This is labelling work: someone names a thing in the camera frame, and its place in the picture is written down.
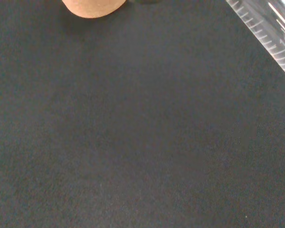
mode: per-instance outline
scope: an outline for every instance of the orange object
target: orange object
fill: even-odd
[[[82,18],[99,18],[108,15],[126,0],[62,0],[66,7]]]

